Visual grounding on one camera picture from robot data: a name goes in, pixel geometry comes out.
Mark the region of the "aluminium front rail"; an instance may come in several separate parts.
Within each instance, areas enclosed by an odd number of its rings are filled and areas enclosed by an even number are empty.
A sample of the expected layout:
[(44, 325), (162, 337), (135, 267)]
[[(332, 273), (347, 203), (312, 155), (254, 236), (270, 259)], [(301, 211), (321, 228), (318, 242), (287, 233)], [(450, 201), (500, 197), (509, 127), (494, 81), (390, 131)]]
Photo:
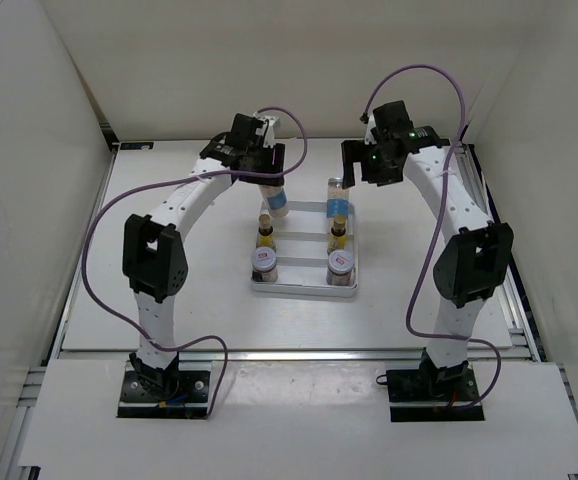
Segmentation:
[[(374, 349), (374, 350), (230, 350), (230, 361), (414, 361), (421, 356), (420, 349)], [(62, 360), (128, 360), (124, 350), (63, 350)]]

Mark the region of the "tall white shaker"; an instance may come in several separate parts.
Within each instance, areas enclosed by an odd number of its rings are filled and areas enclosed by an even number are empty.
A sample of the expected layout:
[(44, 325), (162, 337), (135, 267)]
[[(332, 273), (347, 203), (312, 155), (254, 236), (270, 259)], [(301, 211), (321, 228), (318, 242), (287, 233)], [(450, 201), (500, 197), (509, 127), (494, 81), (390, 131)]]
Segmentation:
[(260, 185), (259, 190), (271, 217), (282, 218), (288, 214), (288, 200), (283, 186)]
[(327, 183), (326, 216), (334, 220), (337, 216), (348, 217), (349, 190), (343, 185), (342, 178), (330, 178)]

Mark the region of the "yellow label bottle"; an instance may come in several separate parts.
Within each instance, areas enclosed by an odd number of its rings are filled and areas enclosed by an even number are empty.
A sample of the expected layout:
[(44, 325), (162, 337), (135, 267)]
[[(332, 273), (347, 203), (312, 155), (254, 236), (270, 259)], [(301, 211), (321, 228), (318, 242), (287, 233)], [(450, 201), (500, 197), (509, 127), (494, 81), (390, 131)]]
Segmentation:
[(277, 250), (277, 245), (274, 237), (274, 229), (269, 214), (261, 214), (258, 217), (258, 233), (256, 238), (256, 247), (267, 247), (273, 251)]
[(331, 254), (336, 250), (343, 250), (345, 248), (346, 234), (347, 217), (342, 214), (334, 216), (329, 233), (327, 254)]

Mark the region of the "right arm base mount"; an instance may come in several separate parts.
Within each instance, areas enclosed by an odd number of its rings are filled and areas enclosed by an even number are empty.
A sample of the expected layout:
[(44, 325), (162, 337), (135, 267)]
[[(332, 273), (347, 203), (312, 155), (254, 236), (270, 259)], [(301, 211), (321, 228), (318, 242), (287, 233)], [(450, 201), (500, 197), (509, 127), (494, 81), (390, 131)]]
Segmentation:
[(480, 403), (467, 408), (479, 398), (474, 372), (449, 387), (431, 392), (416, 369), (387, 370), (376, 377), (388, 392), (392, 423), (481, 422), (485, 420)]

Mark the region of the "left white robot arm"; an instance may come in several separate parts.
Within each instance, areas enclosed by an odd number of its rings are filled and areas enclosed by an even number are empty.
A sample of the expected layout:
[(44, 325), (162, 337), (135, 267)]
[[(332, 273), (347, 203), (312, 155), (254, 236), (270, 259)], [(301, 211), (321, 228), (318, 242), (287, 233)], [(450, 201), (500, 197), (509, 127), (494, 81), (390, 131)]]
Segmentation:
[(183, 242), (193, 225), (238, 179), (276, 187), (284, 167), (285, 146), (275, 141), (275, 116), (237, 114), (231, 130), (210, 141), (190, 172), (191, 182), (176, 187), (148, 214), (125, 222), (122, 272), (138, 308), (138, 324), (147, 334), (130, 363), (139, 382), (157, 400), (179, 389), (174, 350), (174, 303), (188, 275)]

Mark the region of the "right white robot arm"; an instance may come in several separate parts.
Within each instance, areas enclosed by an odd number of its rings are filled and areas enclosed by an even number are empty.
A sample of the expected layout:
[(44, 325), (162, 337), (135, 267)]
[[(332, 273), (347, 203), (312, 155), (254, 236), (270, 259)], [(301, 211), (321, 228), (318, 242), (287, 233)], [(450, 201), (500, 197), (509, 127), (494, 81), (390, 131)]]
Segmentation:
[(430, 126), (417, 127), (403, 101), (386, 103), (361, 116), (365, 136), (341, 144), (343, 186), (359, 178), (378, 187), (409, 180), (436, 219), (424, 274), (441, 297), (434, 329), (420, 363), (418, 387), (429, 399), (449, 393), (467, 368), (467, 348), (486, 301), (504, 282), (514, 240), (512, 228), (481, 209), (451, 168), (455, 145)]

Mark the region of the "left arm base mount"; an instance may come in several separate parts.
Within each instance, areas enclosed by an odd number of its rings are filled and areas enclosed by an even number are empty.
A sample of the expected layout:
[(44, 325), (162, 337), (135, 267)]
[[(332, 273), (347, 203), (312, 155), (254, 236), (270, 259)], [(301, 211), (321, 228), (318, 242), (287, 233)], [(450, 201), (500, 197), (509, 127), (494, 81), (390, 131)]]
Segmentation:
[(139, 382), (139, 375), (127, 369), (116, 416), (125, 419), (204, 419), (209, 407), (210, 379), (208, 370), (181, 370), (172, 393), (154, 396)]

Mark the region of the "white divided organizer tray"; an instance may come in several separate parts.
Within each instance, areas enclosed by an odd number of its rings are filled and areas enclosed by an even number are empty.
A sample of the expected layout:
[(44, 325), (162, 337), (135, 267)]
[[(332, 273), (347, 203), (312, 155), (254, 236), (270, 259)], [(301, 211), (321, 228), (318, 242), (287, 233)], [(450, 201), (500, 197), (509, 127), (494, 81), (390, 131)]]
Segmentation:
[(359, 253), (355, 238), (356, 212), (347, 208), (345, 249), (353, 256), (353, 270), (347, 285), (326, 281), (330, 236), (325, 201), (290, 201), (286, 216), (273, 221), (277, 246), (278, 278), (274, 282), (251, 281), (252, 289), (272, 295), (302, 295), (323, 298), (352, 298), (359, 287)]

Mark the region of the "short spice jar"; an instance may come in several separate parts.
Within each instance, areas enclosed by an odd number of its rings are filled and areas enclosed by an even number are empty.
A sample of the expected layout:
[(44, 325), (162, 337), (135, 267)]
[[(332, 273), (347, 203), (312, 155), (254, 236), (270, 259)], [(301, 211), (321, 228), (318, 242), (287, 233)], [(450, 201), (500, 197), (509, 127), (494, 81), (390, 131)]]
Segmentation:
[(277, 256), (271, 247), (258, 247), (251, 256), (252, 280), (258, 283), (275, 283), (278, 279)]
[(349, 286), (355, 269), (351, 252), (337, 249), (328, 256), (326, 282), (331, 286)]

